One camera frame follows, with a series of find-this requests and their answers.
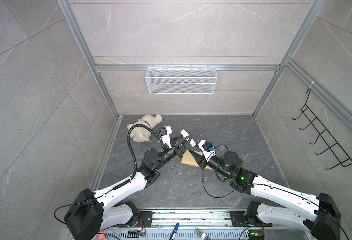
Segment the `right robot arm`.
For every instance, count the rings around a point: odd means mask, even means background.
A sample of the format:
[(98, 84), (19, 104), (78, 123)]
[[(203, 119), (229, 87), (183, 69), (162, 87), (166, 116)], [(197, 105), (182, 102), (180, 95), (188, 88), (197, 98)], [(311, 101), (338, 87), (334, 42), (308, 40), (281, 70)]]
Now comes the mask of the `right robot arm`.
[(341, 226), (340, 211), (330, 195), (305, 194), (273, 183), (243, 168), (243, 160), (235, 152), (226, 152), (221, 158), (215, 152), (190, 151), (190, 154), (202, 170), (209, 167), (229, 179), (230, 186), (235, 191), (280, 205), (269, 207), (252, 202), (245, 214), (250, 225), (278, 224), (299, 228), (317, 240), (339, 240), (346, 234)]

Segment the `white glue stick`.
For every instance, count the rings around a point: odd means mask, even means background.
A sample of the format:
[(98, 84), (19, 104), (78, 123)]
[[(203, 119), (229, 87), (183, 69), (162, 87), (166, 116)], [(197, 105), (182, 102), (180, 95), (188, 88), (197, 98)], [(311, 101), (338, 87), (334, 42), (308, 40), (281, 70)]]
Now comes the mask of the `white glue stick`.
[(196, 146), (196, 142), (194, 141), (194, 139), (190, 138), (190, 135), (189, 133), (186, 131), (186, 130), (181, 130), (180, 131), (181, 135), (186, 138), (187, 141), (189, 141), (189, 144), (192, 146), (192, 147), (195, 147)]

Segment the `yellow envelope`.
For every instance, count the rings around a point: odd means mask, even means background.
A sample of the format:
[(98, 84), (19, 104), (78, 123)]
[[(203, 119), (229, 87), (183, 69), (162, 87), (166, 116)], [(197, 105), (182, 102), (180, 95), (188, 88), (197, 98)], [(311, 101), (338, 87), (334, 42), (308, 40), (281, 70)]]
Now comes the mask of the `yellow envelope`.
[[(192, 151), (193, 153), (196, 153), (200, 156), (203, 155), (202, 152), (196, 152), (196, 151)], [(193, 167), (197, 167), (199, 168), (199, 165), (197, 164), (197, 162), (195, 161), (195, 158), (192, 156), (192, 154), (190, 153), (190, 151), (188, 150), (187, 152), (184, 153), (182, 159), (181, 159), (181, 163), (184, 165), (188, 165), (188, 166), (193, 166)], [(213, 170), (210, 167), (205, 167), (206, 170)]]

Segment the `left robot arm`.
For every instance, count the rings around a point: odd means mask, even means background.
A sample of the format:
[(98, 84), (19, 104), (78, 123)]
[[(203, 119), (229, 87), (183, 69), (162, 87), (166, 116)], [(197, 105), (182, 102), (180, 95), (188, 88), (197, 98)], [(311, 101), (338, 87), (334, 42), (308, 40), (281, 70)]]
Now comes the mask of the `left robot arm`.
[[(130, 135), (136, 128), (144, 128), (154, 135), (162, 146), (162, 151), (148, 149), (138, 165)], [(131, 202), (123, 203), (130, 195), (152, 185), (159, 177), (159, 169), (174, 157), (182, 158), (188, 147), (196, 142), (187, 131), (171, 138), (172, 128), (166, 126), (157, 132), (149, 127), (136, 124), (128, 131), (128, 147), (134, 160), (134, 173), (104, 189), (81, 191), (61, 221), (70, 230), (76, 240), (91, 240), (102, 231), (116, 225), (134, 225), (139, 218), (139, 210)]]

